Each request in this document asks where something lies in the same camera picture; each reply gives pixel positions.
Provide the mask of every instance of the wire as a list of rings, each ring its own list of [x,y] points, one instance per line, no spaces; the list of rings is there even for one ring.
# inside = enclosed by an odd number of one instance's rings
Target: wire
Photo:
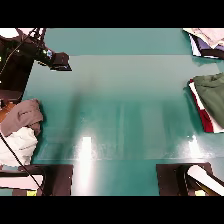
[[[1,70],[1,72],[0,72],[0,77],[1,77],[1,75],[2,75],[2,72],[4,71],[4,69],[5,69],[5,66],[6,66],[6,64],[8,63],[8,61],[9,61],[9,59],[10,59],[10,57],[15,53],[15,51],[24,43],[24,41],[28,38],[28,37],[30,37],[30,35],[31,35],[31,33],[33,33],[34,32],[34,30],[35,29],[37,29],[37,28],[33,28],[30,32],[29,32],[29,34],[23,39],[23,36],[22,36],[22,42],[10,53],[10,55],[8,56],[8,58],[6,59],[6,61],[5,61],[5,64],[4,64],[4,66],[3,66],[3,68],[2,68],[2,70]]]
[[[34,182],[37,184],[37,186],[40,188],[42,194],[45,196],[44,191],[42,189],[42,187],[38,184],[37,180],[34,178],[34,176],[27,170],[27,168],[20,162],[20,160],[18,159],[18,157],[16,156],[15,152],[11,149],[11,147],[8,145],[8,143],[6,142],[5,138],[2,136],[2,133],[0,132],[0,138],[2,139],[2,141],[5,143],[5,145],[8,147],[8,149],[10,150],[10,152],[13,154],[13,156],[16,158],[17,162],[19,163],[19,165],[27,172],[27,174],[29,176],[31,176],[31,178],[34,180]]]

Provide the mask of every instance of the yellow sticker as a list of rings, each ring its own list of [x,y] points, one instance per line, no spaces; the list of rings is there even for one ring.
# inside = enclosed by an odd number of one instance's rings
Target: yellow sticker
[[[203,190],[195,191],[196,196],[205,196],[205,192]]]
[[[27,191],[27,196],[37,196],[37,191]]]

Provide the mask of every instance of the dark green garment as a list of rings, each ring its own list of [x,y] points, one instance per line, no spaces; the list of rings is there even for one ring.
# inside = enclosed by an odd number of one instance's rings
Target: dark green garment
[[[224,73],[196,76],[194,84],[205,109],[224,128]]]

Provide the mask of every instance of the red garment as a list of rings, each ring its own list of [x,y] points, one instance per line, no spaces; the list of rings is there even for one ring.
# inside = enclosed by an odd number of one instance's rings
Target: red garment
[[[210,117],[209,117],[207,111],[205,109],[201,110],[199,108],[196,96],[194,95],[194,93],[192,91],[191,91],[191,94],[192,94],[192,97],[193,97],[194,102],[196,104],[196,107],[198,108],[198,112],[199,112],[199,115],[200,115],[200,118],[201,118],[201,121],[202,121],[202,125],[204,127],[204,131],[205,132],[214,132],[212,122],[210,120]]]

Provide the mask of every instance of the teal tabletop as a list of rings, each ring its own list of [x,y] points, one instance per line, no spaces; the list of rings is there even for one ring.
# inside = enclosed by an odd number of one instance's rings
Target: teal tabletop
[[[32,162],[74,164],[72,195],[159,195],[158,163],[210,162],[224,179],[224,135],[203,131],[187,85],[223,61],[192,56],[180,28],[49,29],[45,41],[73,71],[33,66],[23,99],[41,101],[44,122]]]

